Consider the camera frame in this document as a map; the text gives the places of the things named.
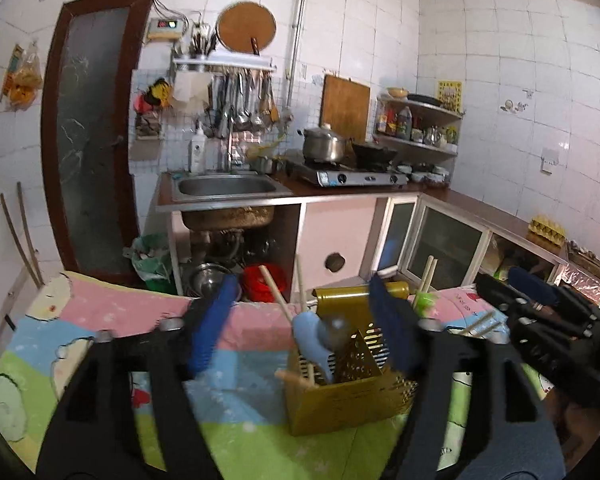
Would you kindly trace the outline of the steel sink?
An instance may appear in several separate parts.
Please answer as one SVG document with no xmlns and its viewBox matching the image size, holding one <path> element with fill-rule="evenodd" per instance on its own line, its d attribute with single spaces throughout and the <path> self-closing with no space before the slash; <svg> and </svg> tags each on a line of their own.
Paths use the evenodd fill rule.
<svg viewBox="0 0 600 480">
<path fill-rule="evenodd" d="M 262 174 L 197 174 L 172 178 L 176 202 L 210 202 L 241 198 L 275 198 L 291 195 L 291 190 Z"/>
</svg>

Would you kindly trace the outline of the yellow perforated utensil holder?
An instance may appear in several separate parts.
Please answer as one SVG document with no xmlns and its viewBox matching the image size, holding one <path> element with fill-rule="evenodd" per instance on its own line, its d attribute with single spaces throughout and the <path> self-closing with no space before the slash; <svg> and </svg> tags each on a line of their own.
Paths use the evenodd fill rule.
<svg viewBox="0 0 600 480">
<path fill-rule="evenodd" d="M 285 380 L 289 431 L 295 436 L 326 434 L 404 414 L 417 385 L 396 372 L 390 352 L 368 306 L 368 287 L 314 289 L 320 318 L 344 318 L 352 333 L 327 357 L 332 381 L 299 349 L 289 352 Z"/>
</svg>

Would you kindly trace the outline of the wall socket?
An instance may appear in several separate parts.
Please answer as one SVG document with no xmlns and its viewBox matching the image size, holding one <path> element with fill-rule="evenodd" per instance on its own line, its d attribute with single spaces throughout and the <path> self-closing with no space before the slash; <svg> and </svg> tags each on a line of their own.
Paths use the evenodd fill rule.
<svg viewBox="0 0 600 480">
<path fill-rule="evenodd" d="M 559 165 L 559 152 L 552 148 L 542 148 L 540 171 L 542 174 L 552 174 Z"/>
</svg>

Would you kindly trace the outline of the green frog handle fork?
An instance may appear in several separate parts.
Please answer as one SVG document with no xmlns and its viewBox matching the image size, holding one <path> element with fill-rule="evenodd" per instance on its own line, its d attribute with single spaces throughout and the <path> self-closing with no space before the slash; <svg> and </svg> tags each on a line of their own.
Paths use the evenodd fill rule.
<svg viewBox="0 0 600 480">
<path fill-rule="evenodd" d="M 434 310 L 438 300 L 438 296 L 432 292 L 422 292 L 418 290 L 415 292 L 412 301 L 412 307 L 415 313 L 420 318 L 429 318 L 430 312 Z"/>
</svg>

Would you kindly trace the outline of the red plastic basin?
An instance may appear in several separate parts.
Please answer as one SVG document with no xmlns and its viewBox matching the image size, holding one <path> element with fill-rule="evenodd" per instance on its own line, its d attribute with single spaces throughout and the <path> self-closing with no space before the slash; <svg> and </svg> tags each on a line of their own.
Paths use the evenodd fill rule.
<svg viewBox="0 0 600 480">
<path fill-rule="evenodd" d="M 285 295 L 288 290 L 288 280 L 283 268 L 275 263 L 265 263 L 264 266 L 271 274 L 280 293 Z M 253 302 L 275 301 L 258 264 L 250 264 L 250 266 L 245 267 L 244 272 L 242 272 L 242 290 L 245 296 Z"/>
</svg>

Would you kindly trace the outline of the dark wooden glass door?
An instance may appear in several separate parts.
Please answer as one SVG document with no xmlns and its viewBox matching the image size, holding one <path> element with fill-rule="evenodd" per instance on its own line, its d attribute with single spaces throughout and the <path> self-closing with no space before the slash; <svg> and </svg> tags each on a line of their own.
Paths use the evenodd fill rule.
<svg viewBox="0 0 600 480">
<path fill-rule="evenodd" d="M 47 55 L 41 165 L 65 270 L 140 286 L 126 248 L 138 237 L 129 166 L 132 75 L 154 0 L 73 0 Z"/>
</svg>

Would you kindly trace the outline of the yellow wall poster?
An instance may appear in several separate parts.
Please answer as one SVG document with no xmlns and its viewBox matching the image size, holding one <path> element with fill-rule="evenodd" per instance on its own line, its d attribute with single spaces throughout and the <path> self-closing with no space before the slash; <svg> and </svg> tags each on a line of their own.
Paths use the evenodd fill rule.
<svg viewBox="0 0 600 480">
<path fill-rule="evenodd" d="M 441 102 L 441 107 L 460 114 L 463 111 L 463 83 L 459 80 L 439 80 L 437 99 Z"/>
</svg>

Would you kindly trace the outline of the wall meter box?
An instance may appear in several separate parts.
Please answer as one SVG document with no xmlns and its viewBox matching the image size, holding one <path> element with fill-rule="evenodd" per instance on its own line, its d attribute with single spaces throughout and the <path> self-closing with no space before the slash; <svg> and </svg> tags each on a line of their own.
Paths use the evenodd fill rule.
<svg viewBox="0 0 600 480">
<path fill-rule="evenodd" d="M 181 18 L 151 18 L 148 22 L 148 41 L 178 41 L 185 34 L 186 21 Z"/>
</svg>

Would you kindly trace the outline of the rectangular wooden cutting board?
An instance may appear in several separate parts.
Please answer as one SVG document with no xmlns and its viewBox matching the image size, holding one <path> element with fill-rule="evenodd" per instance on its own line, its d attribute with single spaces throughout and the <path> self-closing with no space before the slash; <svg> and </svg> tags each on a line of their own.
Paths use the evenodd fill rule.
<svg viewBox="0 0 600 480">
<path fill-rule="evenodd" d="M 320 110 L 321 126 L 356 143 L 366 139 L 370 87 L 350 79 L 326 75 Z"/>
</svg>

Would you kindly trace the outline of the green trash bag bin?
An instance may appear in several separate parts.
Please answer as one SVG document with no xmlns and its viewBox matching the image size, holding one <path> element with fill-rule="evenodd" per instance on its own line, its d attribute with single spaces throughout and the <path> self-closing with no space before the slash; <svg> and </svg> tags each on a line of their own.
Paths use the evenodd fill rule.
<svg viewBox="0 0 600 480">
<path fill-rule="evenodd" d="M 137 237 L 123 255 L 132 263 L 136 274 L 152 292 L 174 293 L 172 261 L 166 233 Z"/>
</svg>

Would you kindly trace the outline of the light blue spoon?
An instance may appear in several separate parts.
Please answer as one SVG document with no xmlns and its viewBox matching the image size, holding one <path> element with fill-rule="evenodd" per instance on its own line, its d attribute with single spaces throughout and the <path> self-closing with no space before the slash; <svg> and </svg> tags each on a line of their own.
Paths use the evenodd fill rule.
<svg viewBox="0 0 600 480">
<path fill-rule="evenodd" d="M 342 316 L 321 318 L 307 310 L 294 317 L 291 328 L 300 354 L 318 367 L 325 382 L 332 384 L 334 374 L 329 368 L 329 357 L 346 346 L 352 325 Z"/>
</svg>

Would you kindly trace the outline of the colourful cartoon quilt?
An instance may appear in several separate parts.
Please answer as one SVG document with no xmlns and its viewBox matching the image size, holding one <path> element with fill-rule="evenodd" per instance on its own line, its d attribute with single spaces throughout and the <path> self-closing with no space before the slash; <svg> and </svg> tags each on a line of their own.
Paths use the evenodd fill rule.
<svg viewBox="0 0 600 480">
<path fill-rule="evenodd" d="M 539 393 L 506 342 L 452 334 L 370 281 L 378 376 L 302 389 L 269 306 L 49 282 L 0 363 L 0 431 L 40 479 L 560 479 Z"/>
</svg>

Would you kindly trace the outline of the round wooden board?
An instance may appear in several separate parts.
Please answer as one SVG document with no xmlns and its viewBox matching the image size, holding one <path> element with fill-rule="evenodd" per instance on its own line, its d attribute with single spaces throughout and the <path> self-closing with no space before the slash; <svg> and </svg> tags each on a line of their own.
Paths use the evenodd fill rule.
<svg viewBox="0 0 600 480">
<path fill-rule="evenodd" d="M 259 55 L 274 40 L 276 21 L 262 4 L 238 1 L 221 11 L 215 32 L 225 49 Z"/>
</svg>

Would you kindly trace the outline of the vertical wall pipe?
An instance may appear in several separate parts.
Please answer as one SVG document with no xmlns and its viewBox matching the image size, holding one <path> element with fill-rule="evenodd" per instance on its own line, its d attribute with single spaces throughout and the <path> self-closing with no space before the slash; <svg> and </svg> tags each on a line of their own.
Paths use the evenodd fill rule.
<svg viewBox="0 0 600 480">
<path fill-rule="evenodd" d="M 294 8 L 294 21 L 291 24 L 291 49 L 288 68 L 286 70 L 286 94 L 284 107 L 291 107 L 292 96 L 294 95 L 294 78 L 296 78 L 298 55 L 302 36 L 304 16 L 306 15 L 306 0 L 296 0 Z"/>
</svg>

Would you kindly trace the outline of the hanging snack bag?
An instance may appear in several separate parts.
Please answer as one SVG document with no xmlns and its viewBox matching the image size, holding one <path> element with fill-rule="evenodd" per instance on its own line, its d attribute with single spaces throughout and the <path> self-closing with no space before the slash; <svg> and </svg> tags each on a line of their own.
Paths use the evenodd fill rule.
<svg viewBox="0 0 600 480">
<path fill-rule="evenodd" d="M 33 39 L 25 49 L 16 44 L 3 79 L 0 102 L 9 110 L 26 110 L 42 87 L 38 40 Z"/>
</svg>

